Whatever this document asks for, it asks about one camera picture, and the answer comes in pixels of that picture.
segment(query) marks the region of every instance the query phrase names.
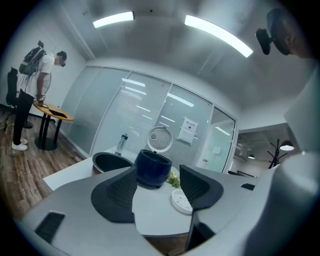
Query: round table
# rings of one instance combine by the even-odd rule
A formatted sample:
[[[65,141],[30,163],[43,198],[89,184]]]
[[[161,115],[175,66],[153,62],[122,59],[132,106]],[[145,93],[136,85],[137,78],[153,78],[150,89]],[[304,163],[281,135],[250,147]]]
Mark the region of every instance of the round table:
[[[49,103],[44,103],[44,105],[47,105],[49,108],[38,105],[36,102],[34,102],[33,105],[38,110],[43,112],[43,117],[42,117],[40,131],[39,131],[39,137],[35,138],[34,143],[39,149],[47,150],[47,151],[55,150],[57,148],[57,139],[58,139],[59,129],[60,129],[62,120],[73,121],[74,117],[70,115],[68,112],[65,112],[60,108],[54,105],[51,105]],[[66,117],[55,115],[50,110],[62,113]],[[51,117],[59,119],[58,124],[56,126],[54,139],[47,138],[47,132],[48,132],[48,127],[49,127],[49,122]]]

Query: white wall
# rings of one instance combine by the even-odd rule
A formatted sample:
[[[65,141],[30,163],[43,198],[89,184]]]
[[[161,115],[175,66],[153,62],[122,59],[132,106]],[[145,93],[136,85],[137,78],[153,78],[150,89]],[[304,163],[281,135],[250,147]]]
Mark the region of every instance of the white wall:
[[[286,123],[284,114],[296,98],[290,96],[245,108],[239,118],[239,130],[251,132],[254,129]]]
[[[203,96],[204,98],[217,104],[222,108],[222,110],[227,111],[237,119],[241,115],[240,107],[232,102],[225,94],[223,94],[213,85],[199,79],[196,76],[171,67],[142,60],[115,57],[97,58],[95,60],[88,61],[86,65],[123,68],[155,76],[157,78],[183,86],[184,88]]]
[[[248,159],[247,161],[241,161],[237,158],[233,158],[233,163],[230,171],[243,173],[259,177],[262,172],[266,171],[270,163],[267,161],[260,161],[256,159]]]
[[[45,5],[30,13],[29,17],[16,30],[1,59],[0,104],[7,105],[7,75],[11,67],[19,69],[25,55],[37,47],[40,40],[44,43],[44,49],[47,53],[56,54],[65,51],[67,54],[65,67],[54,66],[52,68],[51,85],[45,98],[45,101],[50,104],[62,105],[76,77],[85,67],[85,59],[66,38],[56,19],[59,17],[56,15],[55,9],[46,2]],[[18,83],[21,77],[22,75],[18,73]],[[42,113],[33,106],[30,113],[42,116]]]

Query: glass wall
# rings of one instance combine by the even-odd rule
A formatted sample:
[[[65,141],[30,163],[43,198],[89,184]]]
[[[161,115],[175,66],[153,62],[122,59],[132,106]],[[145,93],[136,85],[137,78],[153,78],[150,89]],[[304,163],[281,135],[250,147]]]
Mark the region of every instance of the glass wall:
[[[196,166],[222,173],[233,141],[235,121],[214,108],[208,135]]]
[[[104,116],[91,154],[116,150],[122,134],[127,133],[125,150],[138,154],[146,147],[148,131],[153,127],[170,83],[132,72]]]
[[[100,70],[101,67],[87,66],[81,71],[64,99],[64,102],[61,106],[62,110],[70,113],[73,116],[75,115],[80,100]],[[65,121],[61,123],[60,129],[64,132],[64,134],[68,135],[70,125],[71,122]]]
[[[85,91],[76,109],[69,138],[87,154],[90,154],[108,105],[128,74],[125,70],[103,68]]]
[[[173,135],[172,147],[161,153],[172,161],[172,165],[179,169],[179,165],[193,165],[202,142],[206,136],[212,104],[195,94],[173,85],[168,93],[163,108],[155,126],[169,129]],[[184,118],[198,124],[192,143],[177,139]]]
[[[141,149],[149,149],[146,137],[151,128],[166,127],[173,143],[161,154],[177,169],[181,164],[196,164],[222,172],[235,127],[235,121],[216,108],[211,117],[212,103],[177,85],[106,67],[86,67],[62,109],[73,114],[74,121],[71,125],[63,122],[61,128],[89,156],[115,151],[122,134],[128,135],[124,149],[138,154]],[[178,138],[185,118],[197,124],[191,143]]]

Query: dark blue pot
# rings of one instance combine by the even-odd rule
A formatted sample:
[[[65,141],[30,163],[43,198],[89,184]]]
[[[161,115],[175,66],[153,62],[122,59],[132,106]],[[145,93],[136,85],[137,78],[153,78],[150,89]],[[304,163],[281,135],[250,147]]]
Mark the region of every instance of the dark blue pot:
[[[169,177],[172,162],[157,153],[142,149],[135,159],[136,178],[139,182],[160,187]]]

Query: person's arm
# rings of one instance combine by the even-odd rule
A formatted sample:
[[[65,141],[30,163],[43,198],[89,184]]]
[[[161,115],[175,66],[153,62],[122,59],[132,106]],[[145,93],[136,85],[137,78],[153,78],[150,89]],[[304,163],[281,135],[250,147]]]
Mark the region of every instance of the person's arm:
[[[47,73],[40,72],[38,79],[36,80],[36,99],[38,101],[42,100],[42,86],[44,85],[44,79]]]

